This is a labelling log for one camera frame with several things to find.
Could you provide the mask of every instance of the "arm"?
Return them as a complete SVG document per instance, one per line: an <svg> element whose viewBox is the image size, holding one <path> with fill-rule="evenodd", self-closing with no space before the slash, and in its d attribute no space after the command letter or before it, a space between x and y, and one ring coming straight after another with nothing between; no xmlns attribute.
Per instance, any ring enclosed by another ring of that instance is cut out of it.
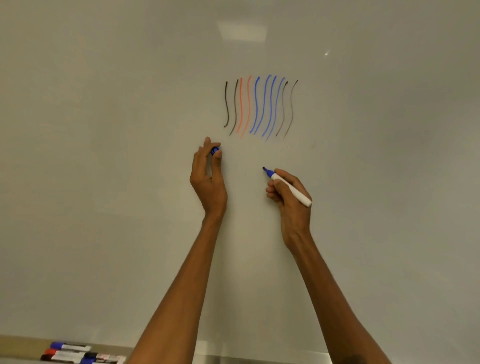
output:
<svg viewBox="0 0 480 364"><path fill-rule="evenodd" d="M202 228L135 346L130 364L190 364L193 360L213 251L227 207L221 150L212 157L212 176L205 172L208 154L215 146L220 143L211 143L207 137L193 157L190 182L205 210Z"/></svg>
<svg viewBox="0 0 480 364"><path fill-rule="evenodd" d="M299 179L284 170L275 173L304 195ZM291 251L317 313L334 364L390 364L357 319L310 235L310 208L302 205L281 180L270 181L267 196L280 209L282 237Z"/></svg>

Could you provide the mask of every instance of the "forearm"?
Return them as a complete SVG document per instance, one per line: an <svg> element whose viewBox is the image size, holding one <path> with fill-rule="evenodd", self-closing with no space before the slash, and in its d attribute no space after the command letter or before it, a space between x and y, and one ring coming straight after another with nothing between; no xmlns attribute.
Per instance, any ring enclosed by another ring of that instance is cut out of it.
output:
<svg viewBox="0 0 480 364"><path fill-rule="evenodd" d="M310 294L332 362L390 363L351 310L311 235L299 237L291 250Z"/></svg>
<svg viewBox="0 0 480 364"><path fill-rule="evenodd" d="M190 364L221 218L205 218L183 265L150 319L132 364Z"/></svg>

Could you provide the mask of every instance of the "wavy line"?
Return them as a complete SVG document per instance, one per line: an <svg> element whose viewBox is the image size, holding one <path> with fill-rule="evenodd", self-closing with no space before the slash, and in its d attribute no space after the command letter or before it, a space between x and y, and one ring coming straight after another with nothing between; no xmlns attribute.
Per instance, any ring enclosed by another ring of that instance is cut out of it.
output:
<svg viewBox="0 0 480 364"><path fill-rule="evenodd" d="M227 106L227 123L223 126L224 128L228 125L230 121L230 113L228 112L228 103L227 103L227 85L228 81L225 82L225 105Z"/></svg>
<svg viewBox="0 0 480 364"><path fill-rule="evenodd" d="M264 114L265 114L265 98L266 98L266 96L267 96L267 82L268 82L268 79L269 79L270 77L272 77L271 74L268 75L267 80L265 81L264 109L263 109L263 111L262 111L262 117L260 118L260 121L258 122L257 128L255 129L255 132L253 133L253 135L257 134L258 128L260 127L260 124L262 123L262 120L264 119Z"/></svg>
<svg viewBox="0 0 480 364"><path fill-rule="evenodd" d="M250 134L255 129L255 125L257 124L257 118L258 118L258 102L257 102L257 83L258 83L258 80L260 80L260 76L258 76L257 80L255 81L255 122L253 123L252 130L250 130Z"/></svg>
<svg viewBox="0 0 480 364"><path fill-rule="evenodd" d="M272 121L272 93L273 93L273 84L275 83L275 80L276 80L276 76L273 78L272 87L270 88L270 119L268 119L267 128L265 129L264 133L262 134L262 138L266 134L266 132L268 130L268 127L270 126L270 122Z"/></svg>
<svg viewBox="0 0 480 364"><path fill-rule="evenodd" d="M249 85L250 85L250 79L252 78L252 76L250 76L248 78L248 81L247 81L247 95L248 95L248 117L247 117L247 123L245 124L245 129L243 129L243 132L241 134L241 138L243 138L243 135L245 134L245 130L247 130L247 126L248 126L248 122L250 121L250 88L249 88Z"/></svg>
<svg viewBox="0 0 480 364"><path fill-rule="evenodd" d="M294 83L293 86L292 86L292 90L290 91L290 107L292 108L292 119L290 120L290 125L288 126L288 129L287 129L287 131L285 132L285 135L283 136L284 139L285 139L285 137L287 136L288 131L290 130L290 126L292 126L292 121L293 121L292 93L293 93L293 88L295 87L295 85L297 84L297 82L298 82L298 80L295 81L295 83Z"/></svg>
<svg viewBox="0 0 480 364"><path fill-rule="evenodd" d="M232 135L233 129L235 129L235 125L237 125L237 86L239 85L239 79L237 79L237 83L235 84L235 93L233 94L233 105L235 106L235 124L233 124L232 131L229 135Z"/></svg>
<svg viewBox="0 0 480 364"><path fill-rule="evenodd" d="M240 77L240 124L239 124L239 128L237 129L236 133L239 132L240 128L241 128L241 123L243 121L243 105L241 103L241 85L243 83L243 78Z"/></svg>
<svg viewBox="0 0 480 364"><path fill-rule="evenodd" d="M283 122L285 121L285 108L283 107L283 93L285 92L285 87L287 87L287 82L283 85L283 90L282 90L282 111L283 111L283 118L282 118L282 123L280 124L280 128L278 129L278 132L275 134L275 136L278 136L278 133L280 132L280 129L282 129Z"/></svg>
<svg viewBox="0 0 480 364"><path fill-rule="evenodd" d="M268 133L267 138L265 139L265 143L267 142L268 138L270 138L270 135L272 134L273 129L275 128L275 122L276 122L276 106L278 104L278 95L280 95L280 87L282 87L282 82L285 80L285 77L283 77L280 81L280 84L278 85L278 91L276 92L276 101L275 101L275 117L273 119L273 124L272 128L270 129L270 132Z"/></svg>

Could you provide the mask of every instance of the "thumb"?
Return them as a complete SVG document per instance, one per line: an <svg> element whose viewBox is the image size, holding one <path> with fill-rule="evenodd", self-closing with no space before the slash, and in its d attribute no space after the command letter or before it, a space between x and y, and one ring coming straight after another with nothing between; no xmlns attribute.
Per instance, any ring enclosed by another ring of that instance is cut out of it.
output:
<svg viewBox="0 0 480 364"><path fill-rule="evenodd" d="M282 196L285 202L291 201L291 199L295 199L295 196L293 195L292 191L290 191L290 188L282 180L274 180L273 186L275 187L277 192Z"/></svg>
<svg viewBox="0 0 480 364"><path fill-rule="evenodd" d="M216 151L212 156L212 179L222 180L222 151Z"/></svg>

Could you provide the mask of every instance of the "whiteboard surface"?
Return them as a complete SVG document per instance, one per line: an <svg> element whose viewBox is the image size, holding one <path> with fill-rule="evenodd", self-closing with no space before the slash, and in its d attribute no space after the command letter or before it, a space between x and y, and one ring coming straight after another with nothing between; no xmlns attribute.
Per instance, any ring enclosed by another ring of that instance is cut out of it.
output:
<svg viewBox="0 0 480 364"><path fill-rule="evenodd" d="M326 351L265 165L304 182L321 253L395 363L475 362L479 11L2 2L0 333L135 345L200 228L188 179L208 135L222 142L228 211L197 352L299 363ZM287 137L229 136L225 81L232 116L236 79L268 74L299 80Z"/></svg>

